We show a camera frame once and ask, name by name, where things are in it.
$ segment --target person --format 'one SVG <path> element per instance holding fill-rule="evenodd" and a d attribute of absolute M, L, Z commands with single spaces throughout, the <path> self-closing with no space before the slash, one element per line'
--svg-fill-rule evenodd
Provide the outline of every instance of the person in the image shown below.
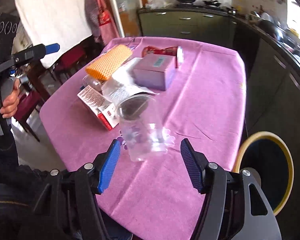
<path fill-rule="evenodd" d="M 4 100 L 0 113 L 12 117 L 19 104 L 17 79 L 12 93 Z M 0 240 L 17 239 L 22 222 L 30 215 L 29 205 L 48 172 L 32 170 L 18 163 L 18 152 L 10 131 L 0 136 Z M 132 234 L 101 211 L 107 231 L 112 239 L 128 240 Z"/>

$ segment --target finger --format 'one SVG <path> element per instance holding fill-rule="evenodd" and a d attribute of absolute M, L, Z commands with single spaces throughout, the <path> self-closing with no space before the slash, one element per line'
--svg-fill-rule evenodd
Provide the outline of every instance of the finger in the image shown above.
<path fill-rule="evenodd" d="M 3 118 L 10 118 L 10 117 L 13 117 L 13 116 L 16 114 L 17 110 L 18 110 L 18 107 L 16 107 L 16 109 L 14 109 L 11 113 L 9 113 L 9 114 L 4 114 L 2 117 L 3 117 Z"/>
<path fill-rule="evenodd" d="M 18 90 L 19 86 L 20 86 L 20 80 L 17 78 L 16 81 L 14 82 L 13 89 Z"/>
<path fill-rule="evenodd" d="M 3 106 L 6 107 L 14 104 L 18 98 L 19 92 L 20 89 L 14 89 L 12 93 L 9 96 L 7 96 L 7 98 L 3 101 Z"/>
<path fill-rule="evenodd" d="M 9 114 L 12 111 L 14 111 L 15 108 L 17 108 L 18 104 L 19 104 L 19 98 L 17 98 L 17 100 L 12 105 L 2 107 L 0 109 L 0 113 L 1 114 Z"/>

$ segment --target red and white carton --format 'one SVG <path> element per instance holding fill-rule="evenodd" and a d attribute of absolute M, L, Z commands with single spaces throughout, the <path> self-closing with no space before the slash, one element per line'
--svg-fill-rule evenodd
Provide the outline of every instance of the red and white carton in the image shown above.
<path fill-rule="evenodd" d="M 183 50 L 180 46 L 172 46 L 165 49 L 159 49 L 154 46 L 147 46 L 142 51 L 142 57 L 147 54 L 159 54 L 159 55 L 169 55 L 175 56 L 175 67 L 181 67 L 184 57 L 183 57 Z"/>
<path fill-rule="evenodd" d="M 95 114 L 108 131 L 111 131 L 119 123 L 115 116 L 114 104 L 105 99 L 102 94 L 90 85 L 81 90 L 77 96 Z"/>

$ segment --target zipper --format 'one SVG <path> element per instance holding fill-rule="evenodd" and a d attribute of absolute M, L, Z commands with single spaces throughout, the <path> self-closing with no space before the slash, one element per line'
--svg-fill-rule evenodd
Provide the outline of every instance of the zipper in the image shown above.
<path fill-rule="evenodd" d="M 0 200 L 0 204 L 12 204 L 12 205 L 18 205 L 18 206 L 23 206 L 23 207 L 28 207 L 28 204 L 24 204 L 21 202 L 17 201 L 5 201 L 5 200 Z"/>

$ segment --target box lid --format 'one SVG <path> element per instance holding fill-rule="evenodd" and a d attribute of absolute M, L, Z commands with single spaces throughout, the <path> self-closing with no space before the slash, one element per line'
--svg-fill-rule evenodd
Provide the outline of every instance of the box lid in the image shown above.
<path fill-rule="evenodd" d="M 134 67 L 134 69 L 165 72 L 171 62 L 174 64 L 175 56 L 147 54 Z"/>

